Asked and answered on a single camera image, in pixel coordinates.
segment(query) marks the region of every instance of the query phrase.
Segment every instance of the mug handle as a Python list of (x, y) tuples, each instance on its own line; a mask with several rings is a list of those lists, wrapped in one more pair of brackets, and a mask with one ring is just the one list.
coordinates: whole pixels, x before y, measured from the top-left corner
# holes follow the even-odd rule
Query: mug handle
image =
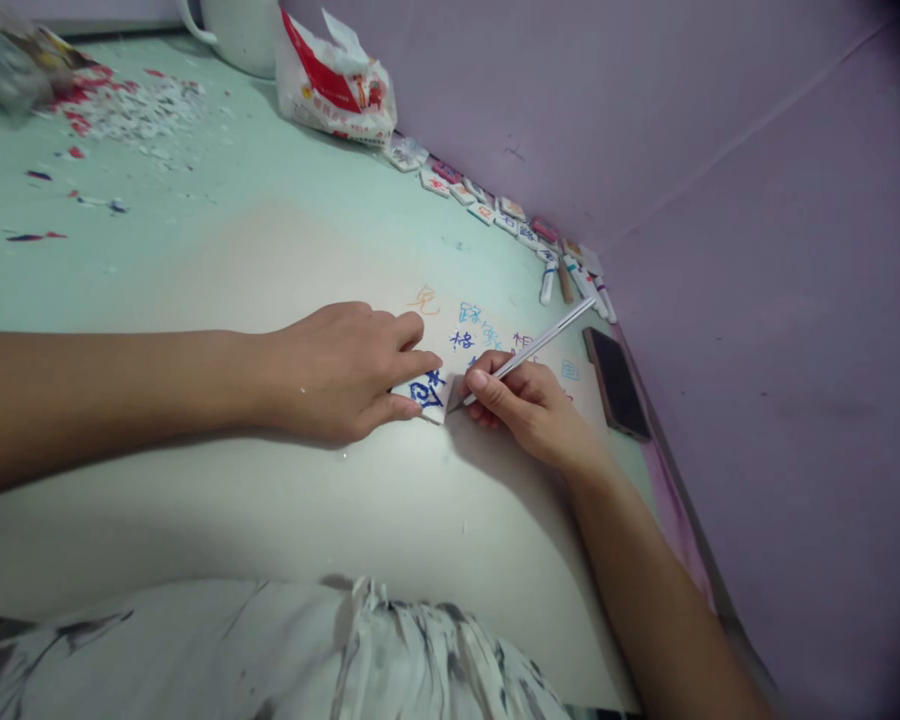
[(177, 0), (177, 12), (180, 13), (180, 19), (183, 20), (183, 24), (187, 26), (187, 30), (189, 30), (190, 34), (197, 40), (205, 42), (207, 45), (217, 44), (216, 35), (208, 33), (206, 30), (201, 30), (193, 21), (193, 15), (190, 14), (190, 3), (188, 0)]

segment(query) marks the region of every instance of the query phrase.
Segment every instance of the desk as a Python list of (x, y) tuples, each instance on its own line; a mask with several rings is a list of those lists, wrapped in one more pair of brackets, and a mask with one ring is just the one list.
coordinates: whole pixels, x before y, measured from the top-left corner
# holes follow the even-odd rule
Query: desk
[[(81, 141), (89, 158), (65, 162), (53, 155), (74, 143), (62, 121), (17, 127), (0, 113), (0, 330), (262, 331), (328, 302), (399, 305), (421, 279), (526, 328), (566, 312), (559, 292), (539, 305), (543, 266), (503, 230), (287, 123), (269, 83), (182, 37), (85, 49), (130, 77), (197, 80), (230, 113), (148, 143), (198, 161), (180, 172), (114, 141)], [(74, 188), (130, 211), (78, 205)], [(3, 228), (68, 237), (14, 244)], [(585, 357), (579, 332), (557, 342)], [(641, 448), (610, 431), (606, 442), (655, 512)], [(344, 451), (250, 435), (179, 443), (0, 496), (0, 615), (46, 618), (181, 578), (333, 574), (473, 611), (566, 702), (638, 707), (558, 482), (464, 413)]]

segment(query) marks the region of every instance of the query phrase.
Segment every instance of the fingernail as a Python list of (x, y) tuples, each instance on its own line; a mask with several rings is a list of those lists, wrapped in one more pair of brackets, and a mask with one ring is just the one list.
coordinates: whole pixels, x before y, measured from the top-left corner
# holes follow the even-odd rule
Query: fingernail
[(487, 386), (487, 380), (489, 379), (483, 370), (474, 370), (470, 373), (467, 384), (471, 390), (483, 390)]

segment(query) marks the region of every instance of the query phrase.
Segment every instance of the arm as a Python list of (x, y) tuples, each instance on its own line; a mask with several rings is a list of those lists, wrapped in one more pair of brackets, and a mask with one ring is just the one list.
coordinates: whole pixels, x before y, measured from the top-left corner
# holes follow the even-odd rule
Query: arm
[(502, 420), (517, 442), (559, 470), (596, 576), (603, 607), (652, 718), (769, 718), (720, 625), (674, 558), (623, 471), (573, 408), (553, 373), (525, 363), (489, 376), (507, 353), (485, 353), (461, 393), (484, 427)]
[(349, 442), (420, 414), (394, 385), (440, 366), (416, 313), (322, 308), (274, 333), (0, 333), (0, 491), (168, 438), (240, 426)]

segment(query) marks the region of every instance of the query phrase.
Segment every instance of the forearm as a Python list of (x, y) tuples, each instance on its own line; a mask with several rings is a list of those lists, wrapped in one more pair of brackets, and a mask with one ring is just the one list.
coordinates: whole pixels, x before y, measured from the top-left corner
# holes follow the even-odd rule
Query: forearm
[(567, 476), (614, 635), (651, 718), (760, 718), (770, 711), (717, 619), (623, 472)]
[(21, 480), (237, 423), (237, 333), (0, 333), (0, 491)]

